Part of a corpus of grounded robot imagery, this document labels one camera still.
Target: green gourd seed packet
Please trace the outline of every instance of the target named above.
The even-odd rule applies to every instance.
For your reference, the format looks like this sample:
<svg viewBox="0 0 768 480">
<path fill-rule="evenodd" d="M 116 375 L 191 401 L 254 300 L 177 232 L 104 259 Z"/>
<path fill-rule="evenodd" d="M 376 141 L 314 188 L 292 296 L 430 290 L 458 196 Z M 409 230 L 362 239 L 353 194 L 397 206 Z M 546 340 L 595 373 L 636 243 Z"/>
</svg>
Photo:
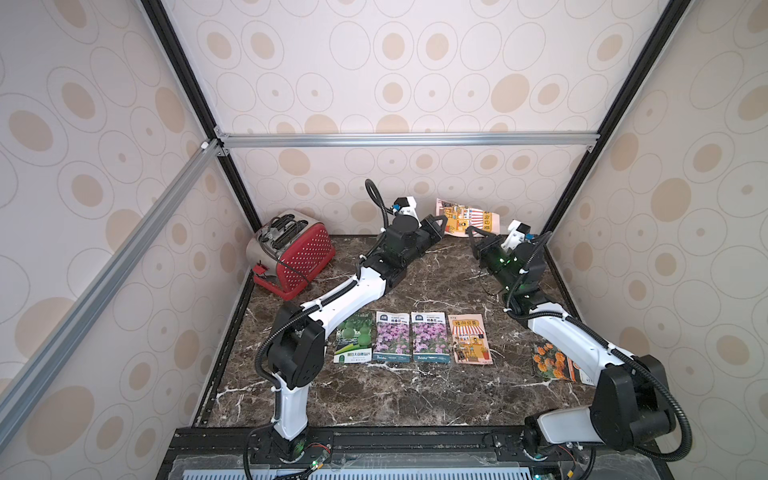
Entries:
<svg viewBox="0 0 768 480">
<path fill-rule="evenodd" d="M 334 363 L 366 363 L 371 361 L 371 326 L 373 313 L 359 311 L 344 320 L 336 329 Z"/>
</svg>

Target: wall panel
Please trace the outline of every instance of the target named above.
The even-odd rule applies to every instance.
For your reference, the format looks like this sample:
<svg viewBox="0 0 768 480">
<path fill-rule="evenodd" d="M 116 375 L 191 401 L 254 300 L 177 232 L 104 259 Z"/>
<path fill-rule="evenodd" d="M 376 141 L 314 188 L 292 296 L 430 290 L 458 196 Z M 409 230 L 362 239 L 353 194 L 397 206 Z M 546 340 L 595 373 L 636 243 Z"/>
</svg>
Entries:
<svg viewBox="0 0 768 480">
<path fill-rule="evenodd" d="M 189 426 L 247 271 L 216 161 L 0 455 L 0 479 L 152 480 Z"/>
<path fill-rule="evenodd" d="M 244 134 L 596 129 L 666 1 L 165 5 Z"/>
<path fill-rule="evenodd" d="M 198 148 L 133 2 L 0 7 L 0 392 Z"/>
<path fill-rule="evenodd" d="M 366 193 L 374 180 L 388 204 L 412 195 L 419 216 L 435 200 L 454 200 L 501 215 L 505 229 L 519 219 L 544 226 L 584 145 L 501 147 L 312 147 L 233 149 L 263 221 L 287 208 L 322 220 L 330 233 L 371 234 L 381 216 Z"/>
<path fill-rule="evenodd" d="M 550 245 L 585 322 L 664 363 L 694 425 L 678 480 L 768 467 L 767 7 L 685 18 Z"/>
</svg>

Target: black frame edge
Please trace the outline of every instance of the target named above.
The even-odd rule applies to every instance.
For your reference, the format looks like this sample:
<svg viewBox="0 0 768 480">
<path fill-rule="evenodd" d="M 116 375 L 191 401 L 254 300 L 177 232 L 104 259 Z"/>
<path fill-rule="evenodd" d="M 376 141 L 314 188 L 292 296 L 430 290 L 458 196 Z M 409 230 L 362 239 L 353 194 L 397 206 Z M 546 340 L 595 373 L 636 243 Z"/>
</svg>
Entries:
<svg viewBox="0 0 768 480">
<path fill-rule="evenodd" d="M 661 450 L 659 449 L 659 444 L 656 442 L 656 440 L 652 440 L 648 442 L 648 449 L 652 452 L 659 452 L 661 453 Z M 656 468 L 656 473 L 659 474 L 660 480 L 675 480 L 674 475 L 672 475 L 672 471 L 670 470 L 670 466 L 667 462 L 664 460 L 657 460 L 655 458 L 650 459 L 654 463 L 654 467 Z"/>
<path fill-rule="evenodd" d="M 205 427 L 208 424 L 210 413 L 216 402 L 216 394 L 219 391 L 219 384 L 221 384 L 221 379 L 224 376 L 224 370 L 227 367 L 227 362 L 229 362 L 230 354 L 232 353 L 232 348 L 234 347 L 235 339 L 237 338 L 237 333 L 240 331 L 240 325 L 243 323 L 243 317 L 245 316 L 245 311 L 248 308 L 248 302 L 250 302 L 250 296 L 255 286 L 256 283 L 253 281 L 253 274 L 251 273 L 248 275 L 245 287 L 235 306 L 232 320 L 230 321 L 230 327 L 224 335 L 224 341 L 219 349 L 219 355 L 216 357 L 216 363 L 214 363 L 213 370 L 208 378 L 208 384 L 205 386 L 205 394 L 193 417 L 194 427 Z"/>
<path fill-rule="evenodd" d="M 632 69 L 627 76 L 627 80 L 621 86 L 614 103 L 611 108 L 608 109 L 608 113 L 603 119 L 603 123 L 598 128 L 600 138 L 594 145 L 592 150 L 587 150 L 587 153 L 581 159 L 576 171 L 571 179 L 568 181 L 568 185 L 563 194 L 558 200 L 558 204 L 555 205 L 552 214 L 547 219 L 547 223 L 544 225 L 542 232 L 554 230 L 562 217 L 565 215 L 565 211 L 571 205 L 571 202 L 576 198 L 576 194 L 581 188 L 581 185 L 587 179 L 589 172 L 597 161 L 598 157 L 602 153 L 603 149 L 611 139 L 611 135 L 614 133 L 624 113 L 629 108 L 632 100 L 637 92 L 640 90 L 645 78 L 659 58 L 659 54 L 667 44 L 667 40 L 672 35 L 677 23 L 682 18 L 691 0 L 670 0 L 667 7 L 661 13 L 659 21 L 654 26 L 654 30 L 651 32 L 648 40 L 645 42 L 643 50 L 638 55 Z"/>
<path fill-rule="evenodd" d="M 251 427 L 216 427 L 216 428 L 185 428 L 176 429 L 174 437 L 166 451 L 160 470 L 157 473 L 157 480 L 167 480 L 170 471 L 174 467 L 174 462 L 179 455 L 197 457 L 203 455 L 242 455 L 243 441 Z M 359 452 L 359 447 L 368 448 L 370 452 L 417 452 L 417 453 L 437 453 L 437 452 L 475 452 L 486 455 L 496 455 L 501 462 L 519 462 L 520 466 L 537 468 L 542 467 L 551 471 L 557 468 L 555 462 L 570 462 L 568 454 L 564 452 L 555 452 L 555 457 L 548 462 L 533 462 L 526 458 L 519 445 L 510 445 L 509 439 L 519 439 L 522 425 L 478 425 L 478 426 L 342 426 L 342 427 L 312 427 L 308 432 L 310 439 L 314 441 L 326 439 L 323 443 L 336 443 L 334 440 L 350 441 L 352 443 L 343 446 L 336 445 L 341 452 L 355 451 Z M 399 445 L 401 439 L 413 440 L 430 439 L 428 445 L 417 448 L 404 445 L 402 449 L 393 448 Z M 264 451 L 267 458 L 270 457 L 268 451 Z M 296 466 L 307 466 L 309 459 L 303 462 L 297 462 Z M 277 458 L 267 459 L 261 464 L 269 463 L 273 467 L 283 467 L 282 462 Z"/>
<path fill-rule="evenodd" d="M 549 246 L 544 247 L 544 260 L 547 262 L 549 271 L 552 273 L 554 281 L 558 284 L 560 292 L 563 294 L 565 308 L 567 308 L 573 315 L 576 315 L 578 312 L 576 310 L 576 304 L 574 303 L 573 298 L 571 298 L 571 292 L 565 287 L 565 281 L 563 281 L 563 277 L 560 275 L 560 270 L 558 270 L 557 265 L 554 264 L 554 258 L 552 258 L 552 254 L 549 252 Z"/>
<path fill-rule="evenodd" d="M 208 138 L 218 139 L 216 132 L 216 119 L 211 113 L 208 103 L 205 101 L 205 95 L 200 89 L 200 84 L 197 83 L 197 78 L 192 72 L 190 62 L 187 60 L 187 56 L 184 54 L 184 49 L 181 46 L 178 36 L 170 23 L 168 13 L 165 11 L 161 0 L 141 0 L 141 4 L 144 6 L 144 10 L 147 13 L 152 28 L 157 33 L 157 38 L 160 39 L 160 43 L 163 45 L 165 54 L 170 60 L 171 66 L 176 72 L 176 76 L 181 83 L 181 87 L 184 89 L 184 93 L 187 94 L 192 108 L 203 126 L 203 132 Z M 253 206 L 253 202 L 248 195 L 248 192 L 243 183 L 243 179 L 237 171 L 232 157 L 227 154 L 223 157 L 219 157 L 219 162 L 227 175 L 227 179 L 230 182 L 232 190 L 237 197 L 240 206 L 243 208 L 248 222 L 250 223 L 253 231 L 257 231 L 261 228 L 261 220 L 256 212 L 256 208 Z"/>
</svg>

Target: red toaster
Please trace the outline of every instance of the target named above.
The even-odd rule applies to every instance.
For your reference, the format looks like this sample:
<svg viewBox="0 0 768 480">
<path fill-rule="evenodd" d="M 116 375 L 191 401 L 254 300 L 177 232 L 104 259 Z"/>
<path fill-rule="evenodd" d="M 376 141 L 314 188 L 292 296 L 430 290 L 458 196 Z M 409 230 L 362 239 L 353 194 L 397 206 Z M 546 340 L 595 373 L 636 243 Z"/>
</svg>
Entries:
<svg viewBox="0 0 768 480">
<path fill-rule="evenodd" d="M 325 225 L 295 210 L 271 219 L 246 247 L 253 280 L 283 300 L 304 290 L 334 255 Z"/>
</svg>

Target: flower seed packet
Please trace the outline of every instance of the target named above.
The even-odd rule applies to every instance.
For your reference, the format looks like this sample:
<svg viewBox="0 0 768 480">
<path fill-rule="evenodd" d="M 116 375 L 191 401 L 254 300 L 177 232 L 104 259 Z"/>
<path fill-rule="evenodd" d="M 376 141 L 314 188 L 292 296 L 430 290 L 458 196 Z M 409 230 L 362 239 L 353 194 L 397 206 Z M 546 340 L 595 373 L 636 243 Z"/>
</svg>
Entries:
<svg viewBox="0 0 768 480">
<path fill-rule="evenodd" d="M 546 379 L 570 380 L 585 385 L 594 385 L 591 378 L 582 372 L 573 360 L 551 343 L 533 345 L 533 361 L 536 373 Z"/>
<path fill-rule="evenodd" d="M 451 362 L 452 339 L 443 312 L 411 312 L 411 324 L 414 361 Z"/>
<path fill-rule="evenodd" d="M 411 339 L 408 313 L 376 312 L 376 347 L 373 359 L 410 362 Z"/>
<path fill-rule="evenodd" d="M 344 320 L 336 329 L 334 363 L 365 363 L 371 361 L 372 312 L 359 311 Z"/>
<path fill-rule="evenodd" d="M 501 228 L 499 215 L 478 208 L 454 204 L 447 200 L 437 199 L 435 215 L 445 215 L 445 233 L 454 237 L 468 237 L 467 227 L 477 227 L 486 232 L 498 234 Z"/>
<path fill-rule="evenodd" d="M 491 350 L 482 315 L 448 315 L 453 335 L 453 355 L 456 363 L 491 365 Z"/>
</svg>

